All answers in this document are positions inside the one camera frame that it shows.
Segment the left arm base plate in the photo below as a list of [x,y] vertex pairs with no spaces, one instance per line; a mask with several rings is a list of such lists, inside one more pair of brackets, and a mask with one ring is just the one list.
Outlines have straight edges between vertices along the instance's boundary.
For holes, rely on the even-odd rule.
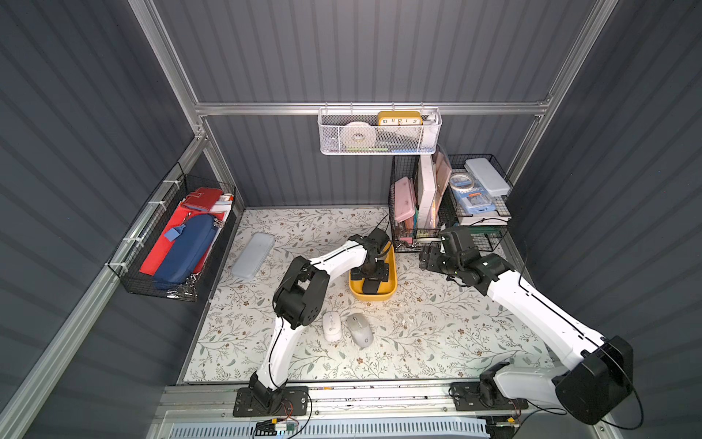
[[241,388],[237,391],[232,415],[235,418],[297,417],[307,414],[309,404],[309,388],[305,386],[285,386],[272,393]]

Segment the small white mouse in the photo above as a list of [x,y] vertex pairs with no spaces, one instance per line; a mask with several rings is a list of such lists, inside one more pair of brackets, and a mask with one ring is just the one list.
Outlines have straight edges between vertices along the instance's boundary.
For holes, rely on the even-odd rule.
[[329,343],[338,343],[343,338],[343,327],[338,312],[330,311],[323,315],[323,334]]

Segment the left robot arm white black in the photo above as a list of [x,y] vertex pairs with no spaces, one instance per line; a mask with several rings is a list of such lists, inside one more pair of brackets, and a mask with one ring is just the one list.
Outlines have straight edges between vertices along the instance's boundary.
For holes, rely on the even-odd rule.
[[303,330],[320,315],[332,281],[348,274],[363,296],[387,296],[397,289],[392,260],[390,237],[378,227],[367,236],[352,235],[328,254],[292,260],[272,298],[272,342],[249,381],[249,390],[258,404],[276,409],[283,400],[294,349]]

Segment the grey mouse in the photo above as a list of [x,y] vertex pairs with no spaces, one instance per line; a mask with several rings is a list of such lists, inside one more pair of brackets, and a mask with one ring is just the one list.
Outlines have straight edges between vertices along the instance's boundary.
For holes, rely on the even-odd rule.
[[354,313],[347,317],[347,328],[352,340],[360,349],[366,349],[372,345],[374,335],[371,325],[361,313]]

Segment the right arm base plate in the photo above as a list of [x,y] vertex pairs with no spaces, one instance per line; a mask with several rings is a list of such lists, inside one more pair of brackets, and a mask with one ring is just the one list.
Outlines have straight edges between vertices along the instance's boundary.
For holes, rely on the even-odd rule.
[[512,410],[520,413],[528,409],[526,400],[508,399],[489,383],[454,382],[448,393],[459,412]]

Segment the black mouse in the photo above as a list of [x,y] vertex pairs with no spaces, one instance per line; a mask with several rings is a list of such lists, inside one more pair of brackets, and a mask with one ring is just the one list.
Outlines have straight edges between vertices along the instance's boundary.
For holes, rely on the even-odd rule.
[[381,284],[382,281],[380,280],[365,279],[362,285],[362,294],[365,294],[366,296],[374,296],[375,294],[378,294],[378,289],[380,289]]

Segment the yellow storage box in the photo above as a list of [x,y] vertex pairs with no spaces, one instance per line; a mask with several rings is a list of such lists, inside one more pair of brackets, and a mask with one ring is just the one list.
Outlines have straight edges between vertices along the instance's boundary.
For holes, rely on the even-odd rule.
[[360,268],[349,274],[349,288],[356,299],[365,302],[387,301],[398,289],[397,262],[392,243],[388,251],[376,261],[376,270],[371,277],[365,277]]

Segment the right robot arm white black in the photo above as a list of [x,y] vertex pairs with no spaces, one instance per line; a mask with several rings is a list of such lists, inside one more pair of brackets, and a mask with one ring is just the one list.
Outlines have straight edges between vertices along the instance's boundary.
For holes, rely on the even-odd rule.
[[473,287],[527,325],[559,361],[546,369],[501,361],[479,378],[485,402],[527,400],[563,409],[594,425],[635,395],[634,350],[623,338],[606,338],[569,315],[497,254],[480,254],[466,226],[443,230],[419,255],[420,268]]

